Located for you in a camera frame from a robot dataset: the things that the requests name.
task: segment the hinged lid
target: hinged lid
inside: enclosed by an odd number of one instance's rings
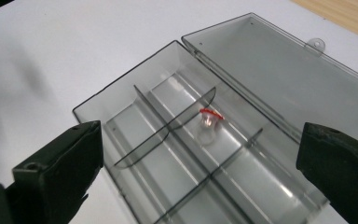
[[[198,59],[297,141],[304,123],[358,139],[358,73],[247,14],[182,37]]]

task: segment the white table surface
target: white table surface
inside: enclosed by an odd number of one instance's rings
[[[290,1],[16,0],[0,8],[0,183],[72,109],[182,35],[254,12],[358,72],[358,35]],[[135,223],[101,170],[71,223]],[[312,223],[345,223],[327,206]]]

